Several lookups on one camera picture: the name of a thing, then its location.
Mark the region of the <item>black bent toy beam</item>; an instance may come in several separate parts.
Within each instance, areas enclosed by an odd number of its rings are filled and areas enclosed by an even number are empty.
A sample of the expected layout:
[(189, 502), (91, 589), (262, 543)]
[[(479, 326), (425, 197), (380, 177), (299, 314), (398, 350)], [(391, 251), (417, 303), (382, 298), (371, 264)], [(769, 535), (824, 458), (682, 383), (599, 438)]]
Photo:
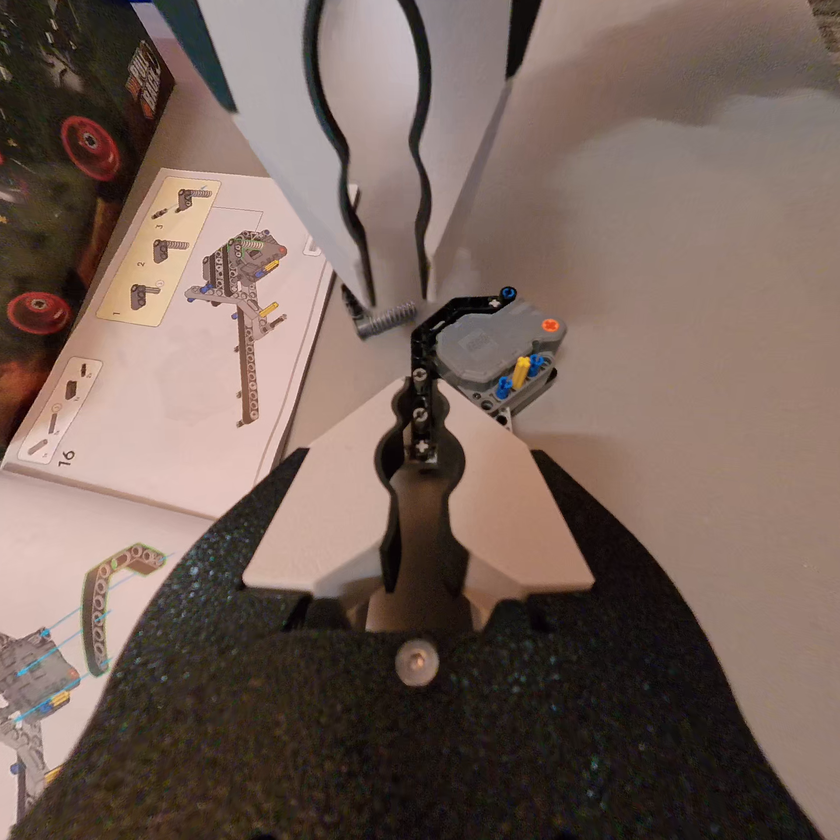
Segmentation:
[(404, 431), (406, 457), (423, 466), (438, 461), (438, 427), (435, 416), (435, 382), (438, 372), (437, 340), (442, 331), (470, 314), (493, 314), (511, 305), (518, 289), (505, 286), (495, 295), (454, 297), (415, 328), (411, 335), (410, 416)]

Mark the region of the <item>grey desk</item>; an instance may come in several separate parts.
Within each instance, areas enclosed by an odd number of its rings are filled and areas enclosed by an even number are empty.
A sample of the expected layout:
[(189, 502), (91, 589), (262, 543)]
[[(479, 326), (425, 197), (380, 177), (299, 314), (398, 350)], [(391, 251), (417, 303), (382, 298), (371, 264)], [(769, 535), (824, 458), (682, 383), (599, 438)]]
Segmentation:
[[(359, 339), (319, 246), (286, 443), (151, 597), (8, 838), (838, 838), (838, 89), (811, 9), (542, 2), (435, 301), (413, 38), (400, 2), (354, 12), (324, 6), (318, 55), (362, 305), (416, 318)], [(472, 629), (443, 424), (437, 463), (404, 451), (392, 479), (394, 630), (248, 588), (311, 443), (400, 377), (406, 430), (412, 332), (505, 286), (568, 328), (511, 432), (592, 588)]]

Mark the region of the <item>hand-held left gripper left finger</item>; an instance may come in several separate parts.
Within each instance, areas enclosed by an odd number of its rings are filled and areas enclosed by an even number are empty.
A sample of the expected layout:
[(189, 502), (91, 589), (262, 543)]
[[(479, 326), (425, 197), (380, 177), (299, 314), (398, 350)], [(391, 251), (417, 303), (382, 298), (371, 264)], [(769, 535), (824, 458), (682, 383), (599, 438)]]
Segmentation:
[(385, 588), (402, 556), (392, 479), (404, 466), (403, 389), (400, 377), (311, 443), (244, 572), (248, 588), (333, 599), (356, 628), (396, 628)]

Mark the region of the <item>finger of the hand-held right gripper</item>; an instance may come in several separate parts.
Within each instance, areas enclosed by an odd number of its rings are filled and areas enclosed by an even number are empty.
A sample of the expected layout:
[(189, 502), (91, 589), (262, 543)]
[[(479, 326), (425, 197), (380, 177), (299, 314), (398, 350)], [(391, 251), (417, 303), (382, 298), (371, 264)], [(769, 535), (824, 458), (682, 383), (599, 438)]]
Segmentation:
[(400, 2), (416, 51), (408, 148), (421, 197), (415, 222), (422, 298), (435, 301), (455, 259), (540, 1)]
[(343, 282), (367, 307), (375, 288), (350, 192), (350, 149), (324, 93), (321, 1), (155, 1)]

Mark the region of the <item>grey toy motor assembly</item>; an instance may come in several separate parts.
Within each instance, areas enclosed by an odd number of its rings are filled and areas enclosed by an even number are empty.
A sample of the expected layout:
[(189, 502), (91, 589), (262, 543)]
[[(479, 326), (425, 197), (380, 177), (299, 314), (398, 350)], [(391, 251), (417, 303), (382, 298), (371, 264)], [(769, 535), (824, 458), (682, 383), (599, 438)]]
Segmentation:
[(517, 299), (491, 313), (467, 313), (435, 344), (438, 374), (499, 425), (548, 391), (557, 377), (566, 323)]

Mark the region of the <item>toy spring shock absorber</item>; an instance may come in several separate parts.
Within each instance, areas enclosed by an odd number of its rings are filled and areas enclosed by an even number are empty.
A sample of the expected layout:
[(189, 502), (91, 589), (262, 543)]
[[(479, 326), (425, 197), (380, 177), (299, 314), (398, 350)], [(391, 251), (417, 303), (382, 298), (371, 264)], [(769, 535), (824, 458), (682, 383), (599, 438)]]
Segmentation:
[(379, 314), (372, 313), (343, 283), (341, 284), (341, 298), (350, 315), (355, 333), (361, 340), (368, 340), (413, 322), (417, 316), (417, 305), (413, 301), (404, 302)]

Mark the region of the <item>open instruction booklet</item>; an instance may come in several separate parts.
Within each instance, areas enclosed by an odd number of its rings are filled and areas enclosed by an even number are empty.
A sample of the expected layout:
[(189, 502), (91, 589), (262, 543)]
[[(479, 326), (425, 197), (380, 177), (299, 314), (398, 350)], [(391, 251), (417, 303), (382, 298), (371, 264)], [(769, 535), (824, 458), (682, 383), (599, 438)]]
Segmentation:
[(151, 597), (269, 473), (331, 273), (270, 178), (156, 176), (2, 463), (2, 838)]

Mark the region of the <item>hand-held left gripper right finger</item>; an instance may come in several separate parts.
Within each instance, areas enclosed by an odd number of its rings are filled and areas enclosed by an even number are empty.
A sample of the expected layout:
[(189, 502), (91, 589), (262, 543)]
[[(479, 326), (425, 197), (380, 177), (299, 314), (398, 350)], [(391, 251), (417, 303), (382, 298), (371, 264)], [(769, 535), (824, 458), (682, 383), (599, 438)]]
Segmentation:
[(589, 591), (593, 572), (529, 447), (463, 395), (439, 397), (441, 516), (453, 540), (444, 580), (472, 629), (500, 602)]

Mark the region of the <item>black toy set box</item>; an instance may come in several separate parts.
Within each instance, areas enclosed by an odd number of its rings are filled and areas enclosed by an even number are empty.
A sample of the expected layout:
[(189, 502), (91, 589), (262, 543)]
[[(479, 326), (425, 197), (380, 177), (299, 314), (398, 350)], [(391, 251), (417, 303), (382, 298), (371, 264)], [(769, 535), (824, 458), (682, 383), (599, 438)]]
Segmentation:
[(131, 2), (1, 2), (1, 448), (88, 295), (174, 90)]

